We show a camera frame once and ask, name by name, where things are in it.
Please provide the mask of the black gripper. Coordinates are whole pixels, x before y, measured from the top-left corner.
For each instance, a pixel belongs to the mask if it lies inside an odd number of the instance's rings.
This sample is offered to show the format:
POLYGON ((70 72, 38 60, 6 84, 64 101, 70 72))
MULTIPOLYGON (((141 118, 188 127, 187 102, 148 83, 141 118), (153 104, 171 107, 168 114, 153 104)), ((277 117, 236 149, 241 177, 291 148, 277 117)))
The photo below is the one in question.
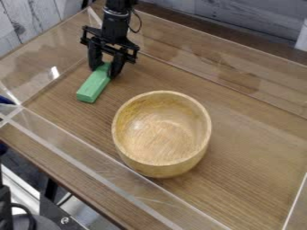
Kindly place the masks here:
POLYGON ((113 11, 102 8, 102 21, 98 28, 84 26, 80 43, 88 47, 88 67, 92 71, 102 65, 102 54, 113 56, 109 78, 113 79, 122 70, 124 63, 136 62, 138 46, 126 38, 130 9, 113 11))

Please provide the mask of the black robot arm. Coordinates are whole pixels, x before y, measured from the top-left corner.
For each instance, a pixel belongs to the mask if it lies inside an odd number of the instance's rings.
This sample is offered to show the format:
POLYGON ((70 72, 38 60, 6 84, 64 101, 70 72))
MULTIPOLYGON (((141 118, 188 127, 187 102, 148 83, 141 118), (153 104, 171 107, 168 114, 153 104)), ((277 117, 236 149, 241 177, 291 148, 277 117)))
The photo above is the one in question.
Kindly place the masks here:
POLYGON ((136 62, 140 47, 126 38, 128 31, 138 33, 129 27, 130 14, 137 16, 136 4, 137 0, 105 0, 101 26, 82 27, 80 43, 88 48, 88 67, 94 71, 104 65, 102 54, 110 55, 109 78, 121 73, 125 63, 136 62))

